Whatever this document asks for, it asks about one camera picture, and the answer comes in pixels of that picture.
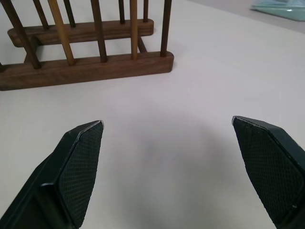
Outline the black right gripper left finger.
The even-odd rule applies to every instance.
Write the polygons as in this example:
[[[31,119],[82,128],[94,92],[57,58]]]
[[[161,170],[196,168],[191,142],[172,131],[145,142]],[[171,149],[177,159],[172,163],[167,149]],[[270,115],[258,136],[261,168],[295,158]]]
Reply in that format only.
[[[66,132],[0,219],[2,229],[79,229],[96,180],[103,121]]]

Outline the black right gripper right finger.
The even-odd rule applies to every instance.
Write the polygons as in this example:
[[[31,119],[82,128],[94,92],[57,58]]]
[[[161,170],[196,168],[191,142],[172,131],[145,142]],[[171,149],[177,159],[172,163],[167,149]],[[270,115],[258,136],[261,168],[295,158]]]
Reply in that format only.
[[[305,151],[282,128],[234,116],[248,177],[278,229],[305,227]]]

